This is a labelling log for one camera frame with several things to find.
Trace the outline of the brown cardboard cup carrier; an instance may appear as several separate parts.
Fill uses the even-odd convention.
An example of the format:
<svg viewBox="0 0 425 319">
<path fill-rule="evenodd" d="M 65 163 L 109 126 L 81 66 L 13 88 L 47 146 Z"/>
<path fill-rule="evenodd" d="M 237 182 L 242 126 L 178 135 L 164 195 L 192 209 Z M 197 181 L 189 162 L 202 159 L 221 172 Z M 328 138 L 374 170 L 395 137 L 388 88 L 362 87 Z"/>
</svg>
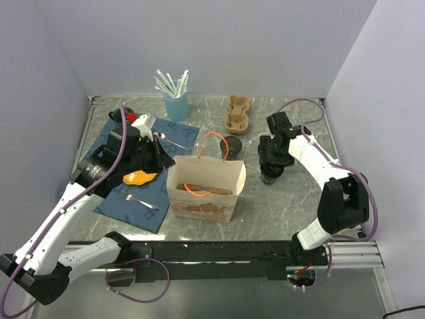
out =
<svg viewBox="0 0 425 319">
<path fill-rule="evenodd" d="M 214 193 L 217 195 L 232 195 L 231 190 L 216 188 L 216 187 L 208 187 L 196 184 L 183 184 L 180 183 L 177 185 L 176 189 L 187 191 L 188 189 L 194 193 Z"/>
</svg>

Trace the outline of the brown paper takeout bag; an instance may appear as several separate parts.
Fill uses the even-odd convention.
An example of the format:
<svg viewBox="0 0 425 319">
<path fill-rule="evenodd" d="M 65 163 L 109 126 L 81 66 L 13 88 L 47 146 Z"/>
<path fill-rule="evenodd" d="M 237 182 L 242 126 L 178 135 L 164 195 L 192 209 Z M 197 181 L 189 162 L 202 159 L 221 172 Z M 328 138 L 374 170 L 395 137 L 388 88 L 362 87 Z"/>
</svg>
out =
<svg viewBox="0 0 425 319">
<path fill-rule="evenodd" d="M 225 154 L 221 159 L 204 156 L 203 144 L 210 135 L 221 138 Z M 211 131 L 203 136 L 196 156 L 175 156 L 167 170 L 167 194 L 176 217 L 228 223 L 246 181 L 241 160 L 228 161 L 230 144 Z"/>
</svg>

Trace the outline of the dark translucent coffee cup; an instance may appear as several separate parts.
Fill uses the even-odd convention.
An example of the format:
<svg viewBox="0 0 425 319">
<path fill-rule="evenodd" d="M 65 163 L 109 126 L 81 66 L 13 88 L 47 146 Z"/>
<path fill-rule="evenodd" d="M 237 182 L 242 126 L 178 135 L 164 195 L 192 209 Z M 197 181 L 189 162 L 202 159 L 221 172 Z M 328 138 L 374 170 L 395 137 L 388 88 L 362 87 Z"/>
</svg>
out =
<svg viewBox="0 0 425 319">
<path fill-rule="evenodd" d="M 223 159 L 237 160 L 241 149 L 242 142 L 234 136 L 227 136 L 220 141 L 220 150 Z"/>
</svg>

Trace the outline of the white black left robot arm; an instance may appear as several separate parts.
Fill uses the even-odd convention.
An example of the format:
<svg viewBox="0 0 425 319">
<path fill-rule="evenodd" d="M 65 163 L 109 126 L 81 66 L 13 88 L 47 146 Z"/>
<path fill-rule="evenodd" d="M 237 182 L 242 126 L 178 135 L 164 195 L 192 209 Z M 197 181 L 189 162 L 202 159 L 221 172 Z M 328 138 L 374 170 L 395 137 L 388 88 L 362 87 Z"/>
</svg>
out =
<svg viewBox="0 0 425 319">
<path fill-rule="evenodd" d="M 13 254 L 1 255 L 1 271 L 37 302 L 54 302 L 78 277 L 106 264 L 126 266 L 132 242 L 116 231 L 99 241 L 64 253 L 64 248 L 89 212 L 100 206 L 125 175 L 142 170 L 161 173 L 175 161 L 159 138 L 141 136 L 134 127 L 118 124 L 107 142 L 77 166 L 62 197 L 37 232 Z"/>
</svg>

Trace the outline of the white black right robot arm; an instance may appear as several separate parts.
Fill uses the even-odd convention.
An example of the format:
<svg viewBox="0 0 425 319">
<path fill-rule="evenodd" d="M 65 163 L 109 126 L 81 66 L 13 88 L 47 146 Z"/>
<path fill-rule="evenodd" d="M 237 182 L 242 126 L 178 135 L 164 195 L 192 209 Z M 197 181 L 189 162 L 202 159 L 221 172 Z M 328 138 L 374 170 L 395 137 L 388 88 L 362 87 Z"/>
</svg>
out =
<svg viewBox="0 0 425 319">
<path fill-rule="evenodd" d="M 261 136 L 258 154 L 263 183 L 272 184 L 298 161 L 321 189 L 317 217 L 292 239 L 290 256 L 296 264 L 305 265 L 313 258 L 313 250 L 333 235 L 369 219 L 365 178 L 341 168 L 307 128 L 285 127 Z"/>
</svg>

